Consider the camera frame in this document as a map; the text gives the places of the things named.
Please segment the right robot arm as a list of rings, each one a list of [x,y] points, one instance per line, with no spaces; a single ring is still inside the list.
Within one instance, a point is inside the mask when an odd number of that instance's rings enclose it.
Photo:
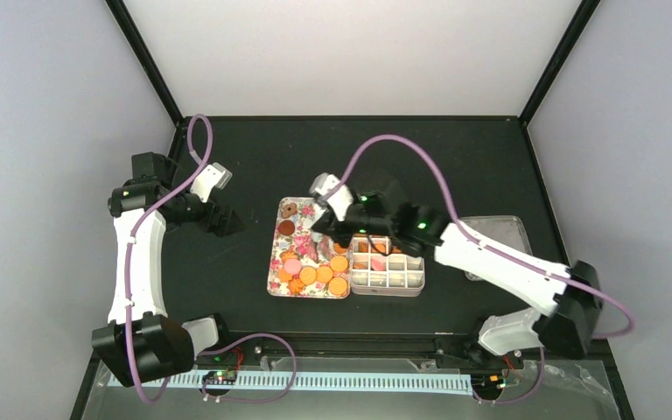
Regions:
[[[388,205],[379,195],[338,194],[324,203],[312,229],[342,247],[355,235],[386,236],[406,255],[471,273],[528,304],[489,317],[465,339],[465,358],[484,367],[497,355],[544,347],[582,359],[603,310],[599,276],[587,262],[567,267],[511,248],[453,221],[444,211],[408,202]]]

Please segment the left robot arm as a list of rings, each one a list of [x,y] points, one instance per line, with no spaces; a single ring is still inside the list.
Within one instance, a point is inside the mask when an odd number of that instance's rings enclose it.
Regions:
[[[131,179],[108,199],[118,249],[115,295],[107,325],[92,332],[92,348],[124,387],[186,373],[220,339],[216,315],[185,322],[168,317],[162,248],[167,229],[185,223],[218,237],[244,229],[232,207],[214,197],[232,173],[219,163],[203,164],[173,187],[175,171],[168,157],[135,155]]]

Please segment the floral cookie tray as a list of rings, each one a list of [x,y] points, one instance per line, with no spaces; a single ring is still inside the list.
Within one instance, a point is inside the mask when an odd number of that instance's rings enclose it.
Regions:
[[[283,219],[281,208],[287,202],[295,202],[298,213]],[[333,243],[337,254],[328,262],[316,263],[304,256],[306,238],[312,235],[312,225],[320,215],[320,207],[314,199],[284,197],[279,201],[266,283],[267,292],[271,296],[342,299],[350,294],[350,246]],[[284,220],[295,223],[296,231],[293,235],[284,236],[277,232],[278,225]],[[284,261],[291,258],[297,258],[302,263],[302,269],[295,276],[290,276],[283,269]]]

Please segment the metal tongs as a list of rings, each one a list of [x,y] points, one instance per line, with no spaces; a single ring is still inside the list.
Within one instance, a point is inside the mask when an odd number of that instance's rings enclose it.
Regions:
[[[327,263],[337,251],[333,247],[333,240],[323,234],[308,236],[304,245],[304,256],[315,263]]]

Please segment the pink divided cookie tin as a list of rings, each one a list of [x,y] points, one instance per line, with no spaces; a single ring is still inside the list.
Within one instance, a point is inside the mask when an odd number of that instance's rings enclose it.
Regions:
[[[414,298],[425,286],[422,257],[405,254],[386,236],[357,234],[352,239],[350,285],[352,292],[365,296]],[[386,262],[384,272],[372,271],[371,258]]]

